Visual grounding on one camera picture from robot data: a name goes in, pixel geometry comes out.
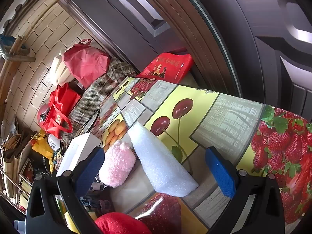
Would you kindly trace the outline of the red wine gift bag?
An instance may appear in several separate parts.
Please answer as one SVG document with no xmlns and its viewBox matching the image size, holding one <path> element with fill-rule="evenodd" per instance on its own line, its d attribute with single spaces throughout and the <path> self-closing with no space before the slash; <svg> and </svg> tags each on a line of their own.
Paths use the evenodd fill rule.
<svg viewBox="0 0 312 234">
<path fill-rule="evenodd" d="M 137 78 L 164 80 L 178 84 L 195 64 L 190 54 L 162 53 L 151 61 Z"/>
</svg>

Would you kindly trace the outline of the white foam sheet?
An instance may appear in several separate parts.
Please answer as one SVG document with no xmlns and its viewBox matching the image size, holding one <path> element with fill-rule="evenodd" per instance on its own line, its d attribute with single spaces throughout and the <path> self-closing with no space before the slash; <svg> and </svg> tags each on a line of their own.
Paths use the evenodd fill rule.
<svg viewBox="0 0 312 234">
<path fill-rule="evenodd" d="M 147 128 L 136 122 L 129 129 L 128 135 L 156 192 L 185 197 L 199 186 L 164 143 Z"/>
</svg>

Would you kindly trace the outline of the plaid blanket covered furniture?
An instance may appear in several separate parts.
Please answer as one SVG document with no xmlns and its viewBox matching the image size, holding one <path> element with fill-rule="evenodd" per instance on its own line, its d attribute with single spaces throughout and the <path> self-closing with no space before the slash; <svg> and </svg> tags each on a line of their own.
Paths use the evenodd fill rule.
<svg viewBox="0 0 312 234">
<path fill-rule="evenodd" d="M 73 132 L 61 133 L 62 139 L 69 143 L 78 135 L 79 130 L 89 120 L 89 118 L 99 108 L 115 88 L 126 77 L 135 77 L 136 71 L 126 62 L 117 58 L 112 58 L 108 67 L 108 72 L 96 79 L 83 93 L 81 99 L 75 105 L 68 118 L 73 126 Z"/>
</svg>

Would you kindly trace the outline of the white cardboard box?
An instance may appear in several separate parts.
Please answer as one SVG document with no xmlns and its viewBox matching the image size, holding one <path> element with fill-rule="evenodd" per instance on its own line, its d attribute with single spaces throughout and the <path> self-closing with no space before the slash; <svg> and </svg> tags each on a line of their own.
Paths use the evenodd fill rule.
<svg viewBox="0 0 312 234">
<path fill-rule="evenodd" d="M 85 160 L 96 146 L 100 146 L 101 140 L 92 133 L 85 133 L 72 139 L 69 144 L 56 176 L 60 176 L 64 171 L 73 171 L 77 164 Z"/>
</svg>

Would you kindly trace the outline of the red tote bag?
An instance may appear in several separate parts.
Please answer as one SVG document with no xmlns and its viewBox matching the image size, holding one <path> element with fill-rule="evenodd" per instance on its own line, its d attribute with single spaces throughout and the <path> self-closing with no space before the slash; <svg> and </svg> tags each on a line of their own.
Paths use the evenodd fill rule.
<svg viewBox="0 0 312 234">
<path fill-rule="evenodd" d="M 47 134 L 58 139 L 61 138 L 62 132 L 72 133 L 73 125 L 69 120 L 69 114 L 80 98 L 81 96 L 69 86 L 69 83 L 65 83 L 63 86 L 58 85 L 50 94 L 48 103 L 50 111 L 40 127 Z"/>
</svg>

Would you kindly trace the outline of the yellow shopping bag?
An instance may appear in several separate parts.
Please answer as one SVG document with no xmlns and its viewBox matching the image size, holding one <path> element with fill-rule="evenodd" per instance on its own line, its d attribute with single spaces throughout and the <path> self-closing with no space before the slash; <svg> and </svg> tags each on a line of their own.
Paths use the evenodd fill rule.
<svg viewBox="0 0 312 234">
<path fill-rule="evenodd" d="M 54 154 L 53 149 L 48 143 L 48 136 L 42 129 L 35 135 L 31 136 L 31 146 L 35 152 L 41 154 L 47 159 L 50 159 Z"/>
</svg>

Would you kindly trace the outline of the pink fluffy plush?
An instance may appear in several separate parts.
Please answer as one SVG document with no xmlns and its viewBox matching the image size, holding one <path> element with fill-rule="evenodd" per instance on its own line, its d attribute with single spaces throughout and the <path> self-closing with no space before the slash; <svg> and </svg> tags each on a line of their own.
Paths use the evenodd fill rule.
<svg viewBox="0 0 312 234">
<path fill-rule="evenodd" d="M 127 179 L 136 162 L 131 146 L 117 140 L 105 153 L 105 160 L 98 172 L 99 180 L 106 186 L 116 188 Z"/>
</svg>

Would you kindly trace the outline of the dark wooden door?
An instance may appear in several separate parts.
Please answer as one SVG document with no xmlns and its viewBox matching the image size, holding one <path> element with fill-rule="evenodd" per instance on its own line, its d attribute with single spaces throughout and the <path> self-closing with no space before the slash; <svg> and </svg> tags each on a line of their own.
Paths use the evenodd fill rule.
<svg viewBox="0 0 312 234">
<path fill-rule="evenodd" d="M 190 53 L 199 86 L 311 120 L 311 0 L 61 0 L 105 51 L 141 72 Z"/>
</svg>

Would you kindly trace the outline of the cream foam pads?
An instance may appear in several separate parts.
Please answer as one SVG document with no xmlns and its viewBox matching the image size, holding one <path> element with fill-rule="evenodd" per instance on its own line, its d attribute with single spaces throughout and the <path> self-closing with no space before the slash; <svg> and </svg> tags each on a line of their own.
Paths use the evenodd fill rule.
<svg viewBox="0 0 312 234">
<path fill-rule="evenodd" d="M 63 62 L 62 57 L 64 53 L 65 49 L 61 49 L 59 54 L 53 58 L 48 73 L 48 79 L 54 86 L 63 86 L 65 83 L 70 83 L 74 79 L 74 76 Z"/>
</svg>

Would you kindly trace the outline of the red strawberry plush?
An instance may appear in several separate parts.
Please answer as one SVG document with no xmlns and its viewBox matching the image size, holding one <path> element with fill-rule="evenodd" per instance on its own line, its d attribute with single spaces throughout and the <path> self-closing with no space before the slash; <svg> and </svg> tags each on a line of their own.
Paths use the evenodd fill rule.
<svg viewBox="0 0 312 234">
<path fill-rule="evenodd" d="M 110 234 L 130 234 L 130 233 L 151 233 L 149 228 L 141 221 L 130 215 L 111 212 L 102 215 L 95 220 L 95 224 L 100 228 L 102 233 Z"/>
</svg>

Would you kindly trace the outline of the metal storage shelf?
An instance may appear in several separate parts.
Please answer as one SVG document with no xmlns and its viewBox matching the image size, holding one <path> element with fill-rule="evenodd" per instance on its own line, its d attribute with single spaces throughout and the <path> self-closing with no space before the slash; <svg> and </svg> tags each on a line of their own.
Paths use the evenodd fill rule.
<svg viewBox="0 0 312 234">
<path fill-rule="evenodd" d="M 32 149 L 34 132 L 14 117 L 8 136 L 1 143 L 1 198 L 22 214 L 26 214 L 32 184 L 22 174 Z"/>
</svg>

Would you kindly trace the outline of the pink-red nonwoven bag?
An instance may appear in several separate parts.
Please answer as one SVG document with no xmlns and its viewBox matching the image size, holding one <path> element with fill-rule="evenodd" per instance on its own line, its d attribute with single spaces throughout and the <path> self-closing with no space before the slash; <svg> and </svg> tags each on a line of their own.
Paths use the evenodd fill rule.
<svg viewBox="0 0 312 234">
<path fill-rule="evenodd" d="M 109 55 L 92 47 L 90 43 L 91 39 L 83 39 L 62 55 L 62 60 L 70 73 L 85 89 L 108 72 L 110 64 Z"/>
</svg>

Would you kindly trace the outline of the pink helmet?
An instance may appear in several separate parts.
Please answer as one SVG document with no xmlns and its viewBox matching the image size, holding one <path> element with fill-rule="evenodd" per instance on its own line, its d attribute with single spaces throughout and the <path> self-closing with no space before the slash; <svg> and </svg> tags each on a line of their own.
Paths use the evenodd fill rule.
<svg viewBox="0 0 312 234">
<path fill-rule="evenodd" d="M 39 108 L 38 114 L 37 114 L 37 121 L 38 121 L 39 126 L 43 125 L 44 121 L 47 118 L 47 115 L 48 115 L 49 111 L 50 111 L 49 104 L 43 104 Z"/>
</svg>

